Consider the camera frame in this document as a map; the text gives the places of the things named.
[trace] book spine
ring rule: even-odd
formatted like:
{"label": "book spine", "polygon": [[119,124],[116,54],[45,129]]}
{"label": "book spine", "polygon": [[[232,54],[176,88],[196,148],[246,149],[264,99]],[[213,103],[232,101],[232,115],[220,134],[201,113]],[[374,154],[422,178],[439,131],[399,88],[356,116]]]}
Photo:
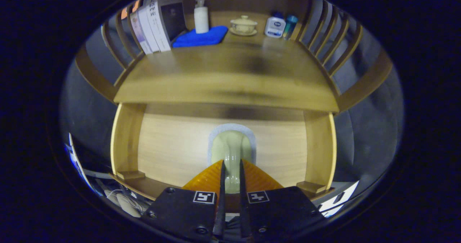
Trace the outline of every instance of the book spine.
{"label": "book spine", "polygon": [[143,34],[143,29],[141,28],[141,25],[139,22],[138,13],[139,11],[137,10],[136,12],[130,15],[131,25],[133,26],[133,30],[135,32],[136,38],[138,39],[138,42],[141,45],[141,48],[143,49],[144,53],[151,54],[152,50],[150,49],[149,44],[147,43],[146,38]]}
{"label": "book spine", "polygon": [[149,20],[147,18],[147,7],[142,7],[142,8],[139,8],[139,13],[138,13],[138,16],[139,16],[139,21],[140,21],[140,25],[143,29],[143,34],[144,34],[144,37],[148,43],[148,45],[150,46],[150,49],[152,51],[152,53],[158,51],[158,45],[157,45],[157,41],[152,33],[152,30],[150,28],[150,25],[149,25]]}
{"label": "book spine", "polygon": [[160,7],[158,5],[158,0],[149,0],[147,6],[147,16],[149,18],[149,24],[152,33],[155,36],[160,51],[170,51],[170,40],[166,35],[166,32],[162,24],[162,20],[160,18],[161,12]]}

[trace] cup lid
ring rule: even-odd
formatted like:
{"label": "cup lid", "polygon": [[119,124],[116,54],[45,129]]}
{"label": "cup lid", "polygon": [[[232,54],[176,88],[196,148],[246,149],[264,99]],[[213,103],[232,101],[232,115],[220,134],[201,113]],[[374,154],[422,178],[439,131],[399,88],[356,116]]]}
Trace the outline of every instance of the cup lid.
{"label": "cup lid", "polygon": [[241,18],[239,19],[231,20],[230,23],[243,24],[243,25],[257,25],[258,24],[257,22],[250,20],[247,15],[242,15]]}
{"label": "cup lid", "polygon": [[298,22],[298,18],[296,18],[296,16],[294,16],[294,15],[288,15],[287,21],[290,21],[290,22],[292,22],[292,23],[297,23],[297,22]]}

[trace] light green ceramic object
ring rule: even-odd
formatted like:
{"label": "light green ceramic object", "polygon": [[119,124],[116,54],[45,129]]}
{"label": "light green ceramic object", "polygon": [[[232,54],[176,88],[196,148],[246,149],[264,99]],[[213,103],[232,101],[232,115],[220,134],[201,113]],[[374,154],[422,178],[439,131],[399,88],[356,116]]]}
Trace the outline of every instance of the light green ceramic object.
{"label": "light green ceramic object", "polygon": [[251,146],[248,137],[235,130],[219,133],[211,147],[211,163],[224,159],[226,194],[240,192],[240,159],[251,161]]}

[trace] book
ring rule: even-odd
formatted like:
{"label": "book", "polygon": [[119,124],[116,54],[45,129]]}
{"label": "book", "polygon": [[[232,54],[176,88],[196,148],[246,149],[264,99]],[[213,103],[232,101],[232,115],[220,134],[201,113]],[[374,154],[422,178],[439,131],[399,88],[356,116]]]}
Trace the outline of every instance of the book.
{"label": "book", "polygon": [[183,0],[145,0],[145,5],[158,48],[171,50],[172,41],[186,30]]}
{"label": "book", "polygon": [[139,7],[136,10],[139,23],[140,23],[140,27],[143,32],[143,36],[150,48],[150,52],[146,54],[152,54],[156,51],[159,51],[160,49],[157,45],[158,43],[155,39],[155,36],[153,35],[152,30],[150,28],[149,19],[147,18],[147,11],[148,11],[148,7],[146,6],[146,4],[143,5],[142,7]]}
{"label": "book", "polygon": [[138,42],[141,45],[141,48],[143,49],[144,53],[151,54],[152,50],[144,36],[143,28],[140,25],[138,14],[139,14],[139,10],[136,10],[136,12],[131,13],[130,15],[131,26],[133,27],[136,38],[138,39]]}

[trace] wooden shelf board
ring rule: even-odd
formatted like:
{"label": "wooden shelf board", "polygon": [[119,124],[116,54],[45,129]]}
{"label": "wooden shelf board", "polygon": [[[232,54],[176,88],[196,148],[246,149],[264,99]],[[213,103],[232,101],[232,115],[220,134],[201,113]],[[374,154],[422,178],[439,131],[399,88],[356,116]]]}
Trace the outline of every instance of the wooden shelf board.
{"label": "wooden shelf board", "polygon": [[338,112],[324,69],[301,43],[227,33],[214,46],[145,55],[115,102],[259,105]]}

